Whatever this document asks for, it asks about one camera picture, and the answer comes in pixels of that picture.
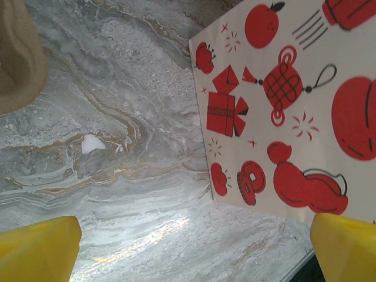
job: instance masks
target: tan fabric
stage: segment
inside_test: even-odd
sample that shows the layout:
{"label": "tan fabric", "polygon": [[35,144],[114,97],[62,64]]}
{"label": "tan fabric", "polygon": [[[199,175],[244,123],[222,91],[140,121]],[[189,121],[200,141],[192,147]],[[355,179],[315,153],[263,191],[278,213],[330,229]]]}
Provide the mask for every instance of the tan fabric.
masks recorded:
{"label": "tan fabric", "polygon": [[48,65],[24,0],[0,0],[0,114],[31,103],[43,89]]}

